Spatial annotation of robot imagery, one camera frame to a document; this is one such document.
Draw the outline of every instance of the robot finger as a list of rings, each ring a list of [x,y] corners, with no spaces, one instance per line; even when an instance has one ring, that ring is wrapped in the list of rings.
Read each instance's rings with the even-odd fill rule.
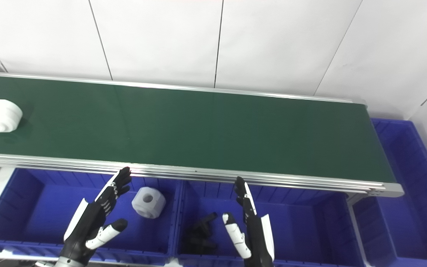
[[[240,257],[243,259],[248,259],[251,257],[251,250],[248,247],[245,239],[245,234],[242,233],[238,227],[237,222],[235,221],[234,216],[230,212],[226,212],[222,215],[224,220],[225,228],[227,229],[228,235],[232,242],[235,245],[236,250],[240,254]]]
[[[105,245],[106,242],[112,240],[115,236],[121,233],[128,226],[128,221],[120,218],[114,223],[101,227],[95,238],[87,240],[85,246],[89,250],[96,250],[98,247]]]
[[[122,194],[126,193],[129,191],[129,185],[127,186],[123,186],[119,191],[118,191],[118,197],[121,196]]]

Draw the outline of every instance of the black plastic part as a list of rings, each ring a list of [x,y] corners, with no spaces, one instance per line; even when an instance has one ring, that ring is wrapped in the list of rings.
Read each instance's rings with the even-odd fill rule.
[[[208,240],[212,236],[212,229],[209,222],[217,218],[217,213],[213,212],[198,220],[183,237],[183,250],[193,254],[211,254],[217,249],[217,244]]]

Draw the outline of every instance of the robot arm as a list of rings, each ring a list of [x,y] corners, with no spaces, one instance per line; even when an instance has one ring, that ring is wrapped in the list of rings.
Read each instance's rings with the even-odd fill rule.
[[[106,217],[113,210],[116,200],[129,191],[131,182],[129,167],[117,172],[105,184],[95,201],[88,203],[83,199],[64,235],[64,247],[54,267],[84,267],[95,250],[113,239],[128,225],[120,218],[114,223],[104,225]],[[39,267],[51,267],[51,264],[37,262]]]
[[[226,212],[222,218],[236,250],[244,259],[245,267],[273,267],[274,243],[269,215],[259,217],[256,214],[255,203],[243,178],[237,177],[234,190],[244,210],[248,235],[240,231],[232,213]]]

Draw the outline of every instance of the blue plastic bin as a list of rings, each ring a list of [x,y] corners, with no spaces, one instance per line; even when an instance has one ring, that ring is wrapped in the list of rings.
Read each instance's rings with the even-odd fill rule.
[[[222,214],[242,221],[233,184],[186,181],[182,191],[176,235],[176,257],[185,266],[242,267],[243,260],[229,238]],[[269,213],[275,243],[275,266],[363,265],[343,193],[250,186],[260,216]],[[185,231],[205,215],[216,212],[210,240],[218,245],[212,255],[193,255],[183,246]],[[244,224],[239,223],[245,232]]]
[[[0,251],[58,257],[63,236],[83,198],[93,201],[110,175],[16,169],[0,197]],[[173,254],[174,223],[182,182],[133,177],[128,193],[107,218],[128,220],[126,230],[98,248],[92,260],[164,265]],[[156,188],[166,198],[161,216],[139,216],[131,201],[140,187]]]
[[[405,195],[354,205],[367,260],[376,267],[427,267],[427,151],[410,121],[373,119]]]

